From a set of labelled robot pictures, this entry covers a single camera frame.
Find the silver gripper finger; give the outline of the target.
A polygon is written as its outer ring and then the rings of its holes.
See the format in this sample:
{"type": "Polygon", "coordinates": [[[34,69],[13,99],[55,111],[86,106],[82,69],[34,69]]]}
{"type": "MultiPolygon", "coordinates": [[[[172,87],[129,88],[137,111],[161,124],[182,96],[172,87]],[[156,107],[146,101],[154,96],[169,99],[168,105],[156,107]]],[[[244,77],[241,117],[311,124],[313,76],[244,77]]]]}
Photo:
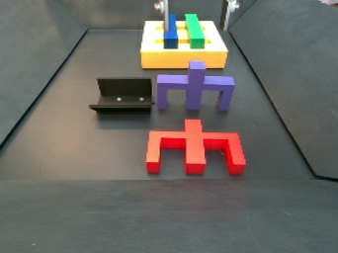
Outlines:
{"type": "Polygon", "coordinates": [[[156,9],[165,16],[165,29],[168,30],[170,28],[170,0],[160,0],[156,3],[156,9]]]}
{"type": "Polygon", "coordinates": [[[224,30],[228,30],[232,14],[240,9],[241,4],[238,0],[225,0],[225,2],[226,2],[226,15],[224,22],[224,30]]]}

